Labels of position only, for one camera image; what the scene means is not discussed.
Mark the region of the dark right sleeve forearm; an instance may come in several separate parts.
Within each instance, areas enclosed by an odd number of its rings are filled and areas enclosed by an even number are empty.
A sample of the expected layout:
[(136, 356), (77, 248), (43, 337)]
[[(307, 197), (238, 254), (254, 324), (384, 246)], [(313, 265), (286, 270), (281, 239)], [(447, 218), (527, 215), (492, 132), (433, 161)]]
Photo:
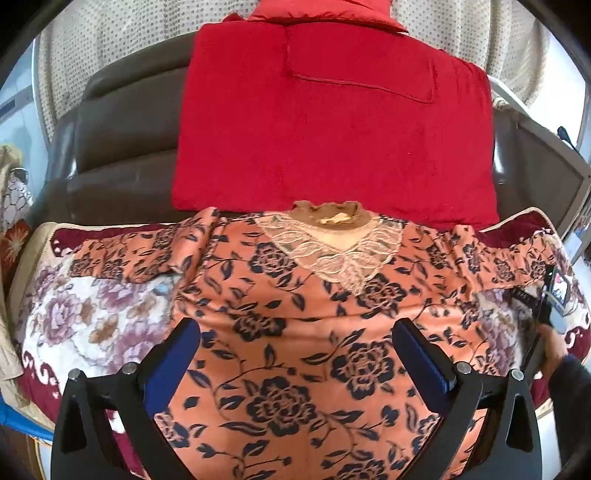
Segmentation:
[(563, 479), (590, 478), (590, 372), (567, 355), (549, 381)]

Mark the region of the person's right hand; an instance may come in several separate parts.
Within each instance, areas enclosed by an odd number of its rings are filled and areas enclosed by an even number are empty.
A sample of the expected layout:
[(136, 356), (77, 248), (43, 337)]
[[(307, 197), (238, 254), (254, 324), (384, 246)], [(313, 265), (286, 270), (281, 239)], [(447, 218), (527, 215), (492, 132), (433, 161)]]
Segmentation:
[(540, 325), (538, 333), (544, 344), (541, 372), (547, 384), (550, 385), (554, 378), (558, 378), (562, 373), (563, 366), (567, 364), (569, 353), (563, 336), (549, 325)]

